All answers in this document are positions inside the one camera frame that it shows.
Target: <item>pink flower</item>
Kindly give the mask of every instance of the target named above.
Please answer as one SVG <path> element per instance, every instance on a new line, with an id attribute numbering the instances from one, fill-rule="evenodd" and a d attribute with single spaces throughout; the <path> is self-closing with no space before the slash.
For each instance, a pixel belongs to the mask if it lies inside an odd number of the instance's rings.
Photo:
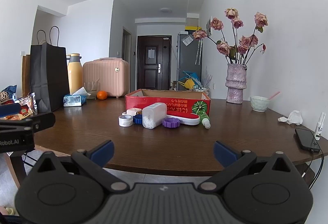
<path id="1" fill-rule="evenodd" d="M 251 43 L 251 39 L 249 37 L 242 36 L 239 39 L 239 45 L 243 46 L 244 48 L 248 49 Z"/>
<path id="2" fill-rule="evenodd" d="M 255 23 L 256 26 L 259 28 L 262 28 L 263 26 L 268 26 L 268 20 L 266 18 L 266 15 L 257 12 L 255 14 Z"/>
<path id="3" fill-rule="evenodd" d="M 210 26 L 214 30 L 222 30 L 224 27 L 222 21 L 218 20 L 217 18 L 213 18 L 213 20 L 210 23 Z"/>
<path id="4" fill-rule="evenodd" d="M 254 46 L 259 42 L 259 40 L 258 40 L 258 38 L 256 37 L 256 35 L 251 35 L 251 36 L 249 37 L 249 40 L 252 40 L 251 43 L 250 43 L 250 46 L 251 46 L 251 47 L 254 47 Z"/>
<path id="5" fill-rule="evenodd" d="M 244 47 L 243 45 L 240 45 L 238 47 L 238 52 L 241 54 L 245 54 L 248 48 Z"/>
<path id="6" fill-rule="evenodd" d="M 235 19 L 231 20 L 231 23 L 233 24 L 233 26 L 236 29 L 244 26 L 243 22 L 239 18 L 235 18 Z"/>
<path id="7" fill-rule="evenodd" d="M 218 51 L 221 53 L 221 54 L 224 54 L 224 55 L 229 55 L 230 54 L 230 49 L 231 47 L 228 45 L 228 43 L 220 43 L 216 46 L 216 48 L 218 49 Z"/>
<path id="8" fill-rule="evenodd" d="M 194 36 L 194 38 L 196 40 L 200 40 L 202 38 L 207 37 L 207 34 L 206 34 L 206 32 L 204 30 L 198 30 L 196 32 L 193 32 L 192 35 Z"/>
<path id="9" fill-rule="evenodd" d="M 263 50 L 261 50 L 260 52 L 262 53 L 262 55 L 264 54 L 264 52 L 265 52 L 265 49 L 266 49 L 266 46 L 265 46 L 265 44 L 263 44 L 263 47 L 262 47 L 262 49 Z"/>
<path id="10" fill-rule="evenodd" d="M 225 11 L 226 17 L 230 20 L 238 17 L 238 10 L 235 8 L 227 8 Z"/>

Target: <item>white tissue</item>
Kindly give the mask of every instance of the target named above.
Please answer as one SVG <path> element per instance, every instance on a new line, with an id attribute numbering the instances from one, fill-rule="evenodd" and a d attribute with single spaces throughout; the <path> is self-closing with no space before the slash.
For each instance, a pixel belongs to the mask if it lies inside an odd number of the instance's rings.
<path id="1" fill-rule="evenodd" d="M 290 114 L 289 117 L 281 117 L 278 118 L 279 122 L 287 122 L 289 125 L 292 123 L 295 123 L 296 125 L 301 125 L 303 123 L 303 119 L 301 116 L 301 112 L 298 110 L 293 110 Z"/>
<path id="2" fill-rule="evenodd" d="M 71 95 L 91 95 L 91 94 L 87 93 L 84 87 L 81 87 L 79 90 L 77 90 L 75 93 Z"/>

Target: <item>yellow thermos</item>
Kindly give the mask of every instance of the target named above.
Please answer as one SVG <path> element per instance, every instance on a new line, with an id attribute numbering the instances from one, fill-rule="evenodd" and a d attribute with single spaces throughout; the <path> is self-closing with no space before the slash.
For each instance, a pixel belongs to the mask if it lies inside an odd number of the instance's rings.
<path id="1" fill-rule="evenodd" d="M 80 62 L 80 54 L 73 53 L 68 54 L 69 60 L 67 70 L 68 70 L 68 83 L 69 83 L 69 92 L 74 93 L 83 87 L 83 78 L 82 78 L 82 65 Z"/>

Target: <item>green tube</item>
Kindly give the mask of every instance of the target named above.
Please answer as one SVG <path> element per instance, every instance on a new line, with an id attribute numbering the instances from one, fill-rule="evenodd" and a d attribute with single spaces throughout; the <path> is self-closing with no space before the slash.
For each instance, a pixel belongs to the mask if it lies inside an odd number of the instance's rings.
<path id="1" fill-rule="evenodd" d="M 203 110 L 199 110 L 197 112 L 197 115 L 200 117 L 200 121 L 201 123 L 204 125 L 204 127 L 206 129 L 209 129 L 211 127 L 211 123 L 210 123 L 210 118 L 209 116 L 206 114 L 205 111 Z"/>

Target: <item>red cardboard box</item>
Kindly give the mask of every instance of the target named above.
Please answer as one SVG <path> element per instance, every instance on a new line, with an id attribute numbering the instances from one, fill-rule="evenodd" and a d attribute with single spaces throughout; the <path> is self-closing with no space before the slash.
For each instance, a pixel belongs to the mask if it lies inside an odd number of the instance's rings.
<path id="1" fill-rule="evenodd" d="M 147 90 L 139 89 L 125 96 L 126 109 L 145 108 L 153 103 L 165 103 L 167 110 L 192 113 L 191 107 L 197 101 L 207 104 L 207 115 L 210 112 L 210 98 L 204 92 Z"/>

